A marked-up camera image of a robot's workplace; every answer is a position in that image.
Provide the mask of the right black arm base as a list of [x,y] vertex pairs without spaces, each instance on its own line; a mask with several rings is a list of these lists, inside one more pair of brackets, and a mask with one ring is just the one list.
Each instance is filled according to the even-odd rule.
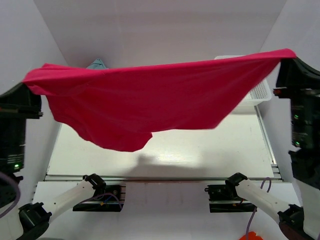
[[208,185],[204,191],[209,196],[210,213],[252,213],[255,206],[238,196],[232,196],[223,184]]

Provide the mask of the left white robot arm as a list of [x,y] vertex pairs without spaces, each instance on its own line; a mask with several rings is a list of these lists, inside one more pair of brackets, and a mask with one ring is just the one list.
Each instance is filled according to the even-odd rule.
[[42,99],[19,83],[0,96],[0,238],[37,240],[61,214],[77,204],[105,196],[106,183],[97,174],[56,197],[19,205],[25,166],[27,120],[43,115]]

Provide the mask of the magenta red t shirt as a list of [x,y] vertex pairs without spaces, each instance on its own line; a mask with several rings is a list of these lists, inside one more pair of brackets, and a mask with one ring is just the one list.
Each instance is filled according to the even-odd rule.
[[54,119],[109,150],[142,149],[153,133],[213,129],[290,49],[139,67],[88,69],[44,64],[23,83],[45,96]]

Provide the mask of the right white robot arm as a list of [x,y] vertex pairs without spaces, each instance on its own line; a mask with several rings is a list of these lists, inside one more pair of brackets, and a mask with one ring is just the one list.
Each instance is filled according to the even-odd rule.
[[295,180],[276,192],[264,190],[242,173],[225,181],[226,195],[248,201],[269,216],[288,240],[320,238],[320,72],[300,58],[281,61],[276,97],[290,101],[291,144],[288,155]]

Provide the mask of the white perforated plastic basket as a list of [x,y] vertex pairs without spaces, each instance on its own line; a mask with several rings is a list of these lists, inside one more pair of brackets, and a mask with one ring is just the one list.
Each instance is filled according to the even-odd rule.
[[231,112],[232,114],[255,114],[256,106],[262,102],[267,102],[272,98],[271,90],[265,78],[261,83],[254,87],[237,107]]

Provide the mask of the folded light blue t shirt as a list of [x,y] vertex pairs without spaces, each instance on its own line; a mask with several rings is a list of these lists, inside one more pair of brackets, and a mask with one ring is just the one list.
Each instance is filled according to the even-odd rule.
[[88,67],[87,69],[90,70],[105,70],[108,69],[103,61],[100,58],[95,59]]

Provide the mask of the orange object at bottom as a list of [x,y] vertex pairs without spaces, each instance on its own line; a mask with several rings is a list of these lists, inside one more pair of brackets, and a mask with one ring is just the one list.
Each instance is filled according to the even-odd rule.
[[257,235],[254,231],[243,235],[239,240],[264,240],[261,236]]

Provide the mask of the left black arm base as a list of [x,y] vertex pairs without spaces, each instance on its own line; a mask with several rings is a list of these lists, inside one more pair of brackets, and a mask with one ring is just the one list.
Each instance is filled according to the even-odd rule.
[[119,213],[125,203],[125,185],[106,185],[93,198],[75,205],[73,212]]

